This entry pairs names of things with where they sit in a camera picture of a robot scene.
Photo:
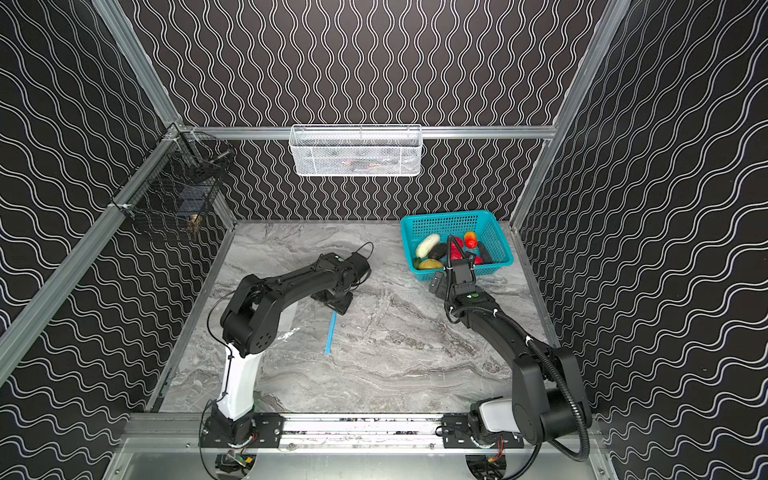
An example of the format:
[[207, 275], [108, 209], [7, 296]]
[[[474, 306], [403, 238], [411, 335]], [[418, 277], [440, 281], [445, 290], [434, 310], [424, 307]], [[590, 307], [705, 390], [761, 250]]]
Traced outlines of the clear zip top bag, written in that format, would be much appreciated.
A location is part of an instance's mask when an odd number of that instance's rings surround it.
[[308, 340], [311, 349], [321, 349], [326, 356], [330, 356], [339, 319], [338, 312], [310, 305], [309, 300], [294, 303], [280, 314], [271, 347]]

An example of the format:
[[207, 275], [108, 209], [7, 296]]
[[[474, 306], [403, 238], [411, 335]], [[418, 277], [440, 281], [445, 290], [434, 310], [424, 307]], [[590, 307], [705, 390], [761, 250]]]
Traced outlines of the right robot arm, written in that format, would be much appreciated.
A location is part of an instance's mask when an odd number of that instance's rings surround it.
[[477, 285], [472, 259], [449, 260], [430, 291], [443, 300], [446, 319], [486, 340], [511, 371], [511, 396], [473, 407], [478, 437], [519, 432], [529, 444], [550, 444], [567, 458], [590, 455], [592, 414], [578, 361], [562, 347], [537, 339]]

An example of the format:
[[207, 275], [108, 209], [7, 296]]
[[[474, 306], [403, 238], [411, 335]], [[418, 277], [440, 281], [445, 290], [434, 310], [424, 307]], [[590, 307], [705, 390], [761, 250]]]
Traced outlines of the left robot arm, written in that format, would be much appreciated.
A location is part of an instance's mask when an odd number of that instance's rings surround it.
[[217, 411], [231, 421], [253, 413], [258, 365], [276, 340], [285, 310], [311, 298], [343, 315], [351, 305], [353, 291], [370, 272], [368, 259], [358, 252], [346, 258], [326, 253], [310, 265], [282, 275], [244, 277], [220, 320], [227, 356]]

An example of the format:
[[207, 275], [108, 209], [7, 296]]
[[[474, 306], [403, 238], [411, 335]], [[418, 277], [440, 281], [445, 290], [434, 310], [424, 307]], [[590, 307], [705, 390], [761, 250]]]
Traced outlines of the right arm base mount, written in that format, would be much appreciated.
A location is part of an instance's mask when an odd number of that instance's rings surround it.
[[488, 430], [477, 412], [443, 415], [434, 433], [446, 449], [475, 447], [494, 451], [492, 455], [465, 456], [468, 470], [475, 479], [519, 479], [530, 468], [530, 462], [525, 461], [515, 472], [507, 472], [505, 452], [523, 449], [523, 438], [517, 432]]

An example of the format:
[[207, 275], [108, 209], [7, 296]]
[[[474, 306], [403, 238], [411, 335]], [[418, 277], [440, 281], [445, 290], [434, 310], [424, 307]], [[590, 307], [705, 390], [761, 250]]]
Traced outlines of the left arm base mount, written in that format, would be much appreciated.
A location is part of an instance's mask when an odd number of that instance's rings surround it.
[[[224, 416], [216, 408], [201, 422], [198, 449], [205, 472], [212, 479], [244, 479], [255, 466], [257, 455], [250, 448], [276, 448], [283, 435], [285, 418], [277, 413], [247, 413], [239, 420]], [[204, 449], [224, 449], [205, 463]]]

